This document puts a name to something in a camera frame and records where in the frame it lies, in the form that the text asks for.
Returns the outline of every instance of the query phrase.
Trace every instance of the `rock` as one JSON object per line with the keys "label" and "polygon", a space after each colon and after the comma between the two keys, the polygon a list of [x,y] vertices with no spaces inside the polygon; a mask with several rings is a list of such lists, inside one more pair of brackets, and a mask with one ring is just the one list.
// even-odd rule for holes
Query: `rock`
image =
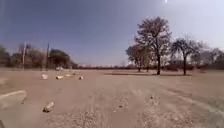
{"label": "rock", "polygon": [[62,67],[56,67],[56,71],[63,71],[64,69]]}
{"label": "rock", "polygon": [[48,75],[46,75],[46,74],[42,74],[42,75],[41,75],[41,78],[42,78],[43,80],[47,80],[47,79],[48,79]]}
{"label": "rock", "polygon": [[26,96],[27,93],[23,90],[0,95],[0,109],[10,107],[14,104],[21,104]]}
{"label": "rock", "polygon": [[154,96],[150,96],[150,99],[153,99],[154,98]]}
{"label": "rock", "polygon": [[44,107],[43,112],[46,112],[46,113],[50,112],[50,111],[52,110],[53,106],[54,106],[54,103],[53,103],[53,102],[48,103],[48,104]]}
{"label": "rock", "polygon": [[60,80],[60,79],[63,79],[63,78],[64,78],[64,76],[57,76],[56,77],[57,80]]}
{"label": "rock", "polygon": [[79,80],[83,80],[83,79],[84,79],[83,76],[80,76],[80,77],[79,77]]}
{"label": "rock", "polygon": [[174,117],[173,120],[178,121],[179,119],[178,119],[178,117]]}

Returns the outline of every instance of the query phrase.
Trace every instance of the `dry ground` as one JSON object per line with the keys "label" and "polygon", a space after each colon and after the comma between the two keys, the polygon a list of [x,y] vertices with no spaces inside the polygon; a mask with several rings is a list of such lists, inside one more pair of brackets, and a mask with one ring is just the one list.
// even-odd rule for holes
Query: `dry ground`
{"label": "dry ground", "polygon": [[[223,128],[224,73],[2,71],[0,93],[26,90],[25,104],[0,111],[6,128]],[[48,102],[50,113],[42,109]]]}

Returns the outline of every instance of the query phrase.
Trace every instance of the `bare tree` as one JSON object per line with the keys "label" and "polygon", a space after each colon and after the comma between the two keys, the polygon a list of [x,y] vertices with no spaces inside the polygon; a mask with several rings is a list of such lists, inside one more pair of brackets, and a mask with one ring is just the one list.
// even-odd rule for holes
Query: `bare tree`
{"label": "bare tree", "polygon": [[168,21],[160,17],[143,20],[138,25],[136,42],[145,44],[150,48],[157,60],[157,75],[160,74],[161,57],[167,53],[170,42]]}
{"label": "bare tree", "polygon": [[189,38],[177,39],[171,47],[172,54],[180,53],[183,57],[183,74],[186,75],[187,57],[199,54],[200,44]]}

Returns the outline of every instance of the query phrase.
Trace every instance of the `sky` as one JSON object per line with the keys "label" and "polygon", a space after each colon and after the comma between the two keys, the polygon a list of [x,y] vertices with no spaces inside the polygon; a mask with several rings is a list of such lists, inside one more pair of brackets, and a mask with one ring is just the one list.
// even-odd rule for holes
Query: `sky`
{"label": "sky", "polygon": [[223,0],[0,0],[0,44],[61,49],[88,65],[127,63],[137,24],[160,16],[172,39],[190,36],[224,49]]}

